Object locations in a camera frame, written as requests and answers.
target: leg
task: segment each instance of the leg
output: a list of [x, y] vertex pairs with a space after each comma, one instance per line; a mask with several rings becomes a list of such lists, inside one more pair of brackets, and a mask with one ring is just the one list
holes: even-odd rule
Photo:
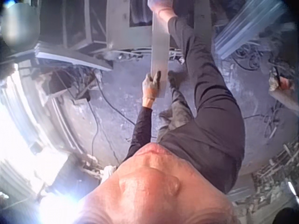
[[179, 85], [176, 82], [175, 75], [169, 73], [168, 79], [170, 82], [170, 89], [172, 95], [172, 120], [169, 127], [170, 130], [174, 130], [175, 128], [187, 124], [194, 117], [184, 95], [179, 91]]
[[171, 123], [172, 110], [171, 108], [159, 114], [159, 119], [162, 124], [158, 131], [157, 142], [160, 142], [162, 137], [169, 132], [169, 124]]
[[197, 116], [168, 132], [160, 144], [189, 161], [215, 187], [228, 193], [244, 158], [245, 128], [240, 109], [211, 53], [193, 29], [178, 17], [169, 20], [168, 29], [184, 53], [194, 83]]

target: man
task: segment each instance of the man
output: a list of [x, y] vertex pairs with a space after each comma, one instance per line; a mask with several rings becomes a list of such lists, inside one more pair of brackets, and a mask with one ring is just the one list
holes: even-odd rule
[[150, 143], [152, 105], [159, 74], [143, 82], [143, 101], [128, 155], [85, 197], [78, 224], [236, 223], [225, 194], [244, 157], [240, 109], [210, 52], [172, 10], [169, 0], [149, 0], [182, 49], [194, 84], [196, 118]]

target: metal bar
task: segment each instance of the metal bar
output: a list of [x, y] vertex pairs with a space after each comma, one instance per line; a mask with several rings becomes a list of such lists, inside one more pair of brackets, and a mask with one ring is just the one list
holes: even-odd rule
[[63, 42], [64, 48], [67, 47], [67, 33], [66, 33], [66, 0], [62, 0], [62, 33], [63, 33]]
[[294, 100], [291, 96], [289, 96], [286, 91], [283, 90], [275, 90], [269, 91], [270, 96], [278, 100], [284, 106], [289, 108], [294, 114], [299, 116], [299, 104], [296, 100]]
[[95, 78], [93, 78], [89, 84], [77, 95], [76, 99], [80, 99], [81, 97], [83, 97], [83, 95], [86, 93], [86, 91], [88, 90], [88, 88], [91, 86], [91, 84], [95, 81]]
[[106, 41], [93, 41], [94, 43], [102, 43], [102, 44], [107, 44]]
[[92, 39], [92, 28], [90, 24], [90, 4], [89, 0], [84, 1], [84, 16], [85, 16], [85, 33], [86, 33], [86, 40], [89, 43], [93, 42]]
[[81, 40], [79, 43], [76, 43], [74, 46], [70, 47], [71, 50], [80, 50], [84, 47], [87, 47], [90, 44], [87, 39]]
[[250, 0], [215, 38], [215, 52], [225, 59], [286, 12], [281, 0]]
[[167, 85], [167, 72], [169, 61], [170, 35], [163, 21], [156, 14], [153, 15], [151, 76], [161, 71], [160, 93], [164, 97]]
[[206, 44], [207, 49], [211, 50], [212, 17], [210, 0], [196, 0], [194, 16], [195, 34]]

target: bright light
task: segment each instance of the bright light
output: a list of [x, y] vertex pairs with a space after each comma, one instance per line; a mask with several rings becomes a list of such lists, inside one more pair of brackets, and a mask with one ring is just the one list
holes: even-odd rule
[[291, 192], [292, 192], [295, 196], [297, 196], [296, 191], [295, 191], [295, 188], [293, 187], [292, 183], [291, 183], [291, 182], [288, 182], [288, 184], [289, 184], [289, 188], [290, 188]]
[[71, 224], [76, 218], [78, 204], [65, 196], [49, 194], [40, 203], [42, 224]]
[[0, 196], [4, 199], [9, 199], [9, 196], [0, 191]]
[[14, 0], [9, 0], [9, 1], [6, 1], [6, 3], [4, 3], [4, 6], [6, 8], [9, 8], [11, 6], [13, 6], [16, 2]]

